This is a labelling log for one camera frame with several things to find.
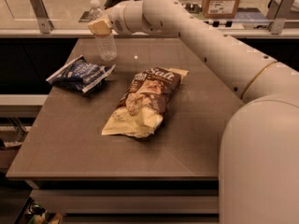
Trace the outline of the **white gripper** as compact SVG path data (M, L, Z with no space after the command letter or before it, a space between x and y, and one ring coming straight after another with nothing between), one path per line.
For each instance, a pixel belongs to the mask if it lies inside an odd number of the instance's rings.
M142 1L129 0L120 2L107 10L109 19L103 17L90 21L88 28L94 35L109 35L112 32L112 26L119 35L130 35L136 32L142 32L142 6Z

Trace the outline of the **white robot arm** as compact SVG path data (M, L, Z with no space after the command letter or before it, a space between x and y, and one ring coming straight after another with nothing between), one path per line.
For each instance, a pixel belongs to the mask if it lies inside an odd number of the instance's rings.
M299 224L299 73L178 0L125 1L107 14L118 34L178 37L244 102L221 139L220 224Z

